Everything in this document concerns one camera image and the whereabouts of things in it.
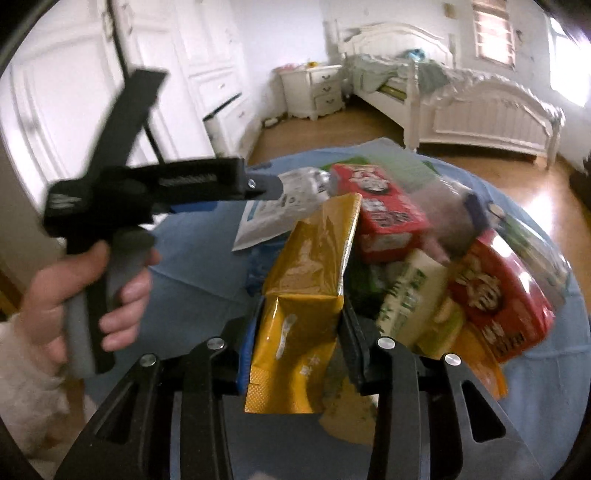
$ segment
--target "cabinet door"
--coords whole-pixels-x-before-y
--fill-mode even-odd
[[[128,63],[169,72],[150,119],[163,156],[178,160],[213,155],[203,115],[187,84],[170,1],[119,0],[117,19]]]
[[[175,0],[178,31],[191,72],[228,67],[238,33],[227,0]]]
[[[123,86],[103,7],[102,1],[61,0],[12,60],[16,112],[45,181],[84,173],[104,117]],[[129,163],[152,162],[154,152],[142,136]]]

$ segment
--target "gray grip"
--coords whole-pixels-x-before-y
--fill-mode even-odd
[[[113,353],[100,346],[104,335],[99,320],[121,305],[119,291],[142,271],[153,246],[154,237],[140,227],[118,230],[112,238],[105,275],[66,301],[69,369],[75,378],[90,378],[113,367]]]

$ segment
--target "white bed frame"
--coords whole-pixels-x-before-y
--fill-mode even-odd
[[[442,38],[408,24],[384,23],[361,27],[359,34],[339,42],[345,57],[361,53],[400,54],[422,48],[427,58],[456,67],[455,55]],[[404,145],[416,150],[421,143],[445,143],[500,148],[555,160],[561,122],[550,121],[543,105],[515,85],[484,80],[466,91],[437,102],[421,102],[417,66],[412,63],[404,102],[382,92],[354,93],[404,128]]]

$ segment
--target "nightstand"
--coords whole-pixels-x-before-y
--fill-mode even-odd
[[[318,120],[318,117],[341,110],[341,65],[327,65],[281,72],[287,113],[298,118]]]

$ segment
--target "bed headboard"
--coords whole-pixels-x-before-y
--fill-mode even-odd
[[[339,42],[339,51],[347,56],[361,53],[396,56],[405,50],[422,48],[428,59],[454,67],[454,55],[442,40],[443,38],[413,25],[382,23],[361,27],[359,34]]]

